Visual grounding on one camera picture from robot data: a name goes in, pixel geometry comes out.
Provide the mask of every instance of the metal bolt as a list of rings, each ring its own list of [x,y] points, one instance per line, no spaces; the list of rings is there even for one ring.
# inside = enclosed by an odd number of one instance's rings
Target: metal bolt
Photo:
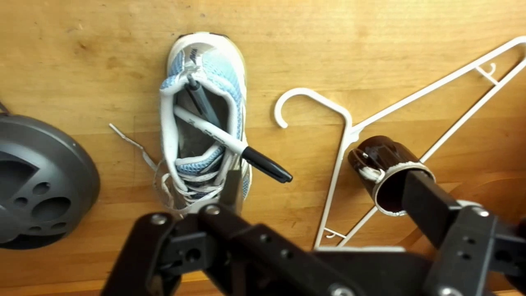
[[[461,292],[455,287],[443,286],[438,289],[438,296],[461,296]]]
[[[330,296],[354,296],[354,292],[351,292],[344,286],[338,286],[338,287],[331,289]]]
[[[160,213],[152,213],[149,218],[152,225],[164,225],[165,220],[167,220],[165,215],[160,215]]]
[[[473,210],[479,215],[479,217],[489,217],[489,212],[481,209],[481,207],[473,207]]]
[[[203,212],[206,215],[218,215],[220,209],[215,204],[206,205],[206,209],[203,209]]]

